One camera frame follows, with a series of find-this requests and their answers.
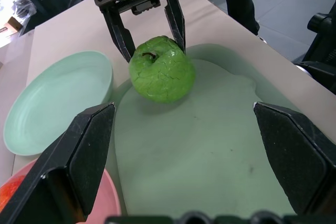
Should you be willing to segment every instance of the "apple stem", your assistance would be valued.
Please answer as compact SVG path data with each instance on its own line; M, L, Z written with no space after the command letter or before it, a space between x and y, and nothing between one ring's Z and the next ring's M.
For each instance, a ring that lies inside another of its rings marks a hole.
M156 55L155 55L155 54L152 54L151 52L144 52L144 53L142 54L142 56L145 56L145 55L150 55L150 56L152 56L153 60L155 60L155 58L156 58Z

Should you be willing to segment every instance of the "green apple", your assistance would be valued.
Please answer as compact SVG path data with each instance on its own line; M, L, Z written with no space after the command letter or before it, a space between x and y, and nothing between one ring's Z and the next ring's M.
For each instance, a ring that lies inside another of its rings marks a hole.
M166 36L152 38L138 46L129 71L135 90L161 103L184 97L195 81L195 68L190 59Z

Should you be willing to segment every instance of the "gray floor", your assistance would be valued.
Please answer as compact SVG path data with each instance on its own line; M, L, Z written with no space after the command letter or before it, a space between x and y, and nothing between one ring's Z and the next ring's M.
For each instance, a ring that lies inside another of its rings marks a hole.
M225 0L210 0L227 12ZM253 0L259 35L289 60L305 53L315 33L307 29L316 13L328 13L335 0Z

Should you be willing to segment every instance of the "pink plate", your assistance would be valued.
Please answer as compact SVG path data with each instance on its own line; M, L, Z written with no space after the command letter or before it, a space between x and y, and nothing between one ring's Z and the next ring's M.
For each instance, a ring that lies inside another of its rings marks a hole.
M30 162L28 165L19 170L15 175L13 175L7 182L12 178L20 175L26 175L36 160ZM86 224L103 224L106 217L108 216L119 216L121 215L119 198L117 191L114 187L113 181L104 169L103 176L101 177L100 185L98 188L96 201L94 202L91 214L88 216Z

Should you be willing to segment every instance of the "mint green plate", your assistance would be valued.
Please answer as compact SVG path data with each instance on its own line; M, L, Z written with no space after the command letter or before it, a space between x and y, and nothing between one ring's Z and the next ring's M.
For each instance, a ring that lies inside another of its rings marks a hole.
M43 152L78 113L110 98L112 79L111 62L95 51L51 65L12 106L4 127L7 148L22 156Z

